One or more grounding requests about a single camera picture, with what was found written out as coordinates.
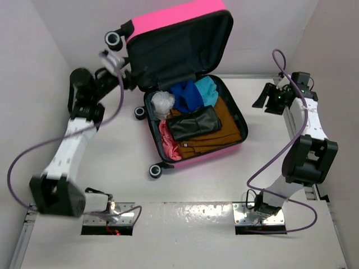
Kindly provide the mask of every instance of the white wall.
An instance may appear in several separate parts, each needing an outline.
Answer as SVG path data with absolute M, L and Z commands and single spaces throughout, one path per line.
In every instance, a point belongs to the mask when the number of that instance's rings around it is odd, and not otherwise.
M 190 0 L 32 0 L 71 68 L 100 67 L 104 35 L 132 17 Z M 288 59 L 318 0 L 223 0 L 234 27 L 216 73 L 278 73 L 271 51 Z
M 25 216 L 7 190 L 8 166 L 22 150 L 65 130 L 69 74 L 30 0 L 1 0 L 0 269 L 10 265 Z M 24 201 L 31 201 L 31 175 L 42 172 L 56 147 L 34 152 L 15 167 L 13 185 Z
M 333 205 L 350 268 L 359 268 L 358 25 L 358 1 L 321 0 L 290 66 L 311 73 L 323 128 L 339 143 L 322 189 Z

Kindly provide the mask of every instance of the metal mounting plate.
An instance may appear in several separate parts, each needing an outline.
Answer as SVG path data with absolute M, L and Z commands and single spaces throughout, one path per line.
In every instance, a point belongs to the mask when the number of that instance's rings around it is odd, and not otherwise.
M 115 203 L 114 212 L 124 212 L 135 206 L 135 203 Z M 135 213 L 125 213 L 119 217 L 116 217 L 117 222 L 111 221 L 108 226 L 132 226 Z M 84 216 L 83 226 L 106 226 L 106 221 L 97 216 Z
M 252 210 L 246 208 L 245 202 L 235 202 L 233 205 L 233 215 L 235 226 L 284 226 L 285 220 L 283 211 L 280 210 L 277 215 L 263 219 L 260 223 L 259 216 L 254 214 Z M 248 203 L 248 207 L 254 206 L 254 203 Z

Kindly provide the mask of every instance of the clothing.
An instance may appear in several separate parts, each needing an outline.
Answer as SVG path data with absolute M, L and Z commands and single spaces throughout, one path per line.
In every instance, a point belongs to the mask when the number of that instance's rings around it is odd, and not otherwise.
M 197 82 L 195 85 L 202 96 L 204 106 L 215 106 L 218 99 L 217 85 L 214 83 L 212 78 L 206 76 Z
M 162 135 L 162 146 L 166 156 L 174 161 L 182 160 L 182 156 L 178 149 L 177 143 L 174 142 L 172 135 L 167 128 L 166 121 L 161 120 L 158 128 L 159 132 Z
M 153 104 L 153 111 L 158 119 L 166 119 L 171 108 L 174 105 L 174 95 L 167 91 L 156 92 L 151 99 Z
M 193 80 L 175 84 L 169 88 L 169 93 L 174 95 L 173 108 L 179 112 L 189 113 L 204 106 L 202 96 Z
M 212 106 L 198 108 L 196 111 L 168 119 L 166 125 L 175 141 L 213 133 L 222 128 Z
M 205 134 L 182 141 L 177 144 L 182 158 L 186 159 L 200 153 L 215 150 L 230 143 L 238 142 L 242 139 L 240 131 L 231 116 L 224 100 L 219 97 L 214 110 L 222 122 L 222 129 L 215 133 Z M 175 109 L 171 109 L 168 118 L 176 117 L 181 113 Z

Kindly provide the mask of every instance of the blue cloth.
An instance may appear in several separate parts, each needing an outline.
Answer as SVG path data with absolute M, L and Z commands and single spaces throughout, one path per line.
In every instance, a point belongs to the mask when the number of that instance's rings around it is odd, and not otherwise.
M 206 76 L 195 83 L 198 91 L 200 92 L 204 106 L 211 105 L 214 107 L 215 103 L 217 103 L 218 92 L 217 85 L 213 82 L 213 80 Z
M 204 106 L 202 96 L 192 80 L 175 84 L 169 88 L 169 93 L 174 95 L 173 108 L 179 112 L 189 113 Z

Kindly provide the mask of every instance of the light blue cloth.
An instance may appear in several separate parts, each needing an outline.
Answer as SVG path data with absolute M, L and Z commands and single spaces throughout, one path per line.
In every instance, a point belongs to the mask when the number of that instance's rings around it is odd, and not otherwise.
M 214 107 L 218 99 L 217 85 L 214 81 L 206 76 L 195 82 L 195 85 L 202 96 L 204 106 L 211 105 Z

